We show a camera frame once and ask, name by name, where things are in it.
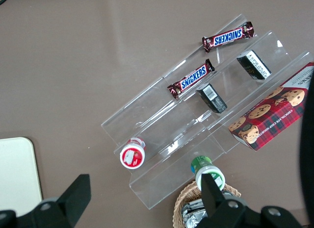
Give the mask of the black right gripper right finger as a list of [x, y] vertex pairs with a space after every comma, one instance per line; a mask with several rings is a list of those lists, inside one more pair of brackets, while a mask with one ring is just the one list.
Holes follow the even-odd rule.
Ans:
[[202, 175], [202, 201], [207, 212], [198, 228], [243, 228], [246, 202], [233, 195], [223, 195], [209, 174]]

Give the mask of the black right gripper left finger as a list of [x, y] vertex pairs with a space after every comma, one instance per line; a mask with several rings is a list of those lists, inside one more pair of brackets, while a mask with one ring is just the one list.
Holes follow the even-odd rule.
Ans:
[[90, 175], [79, 175], [56, 200], [38, 205], [32, 212], [37, 228], [73, 228], [91, 200]]

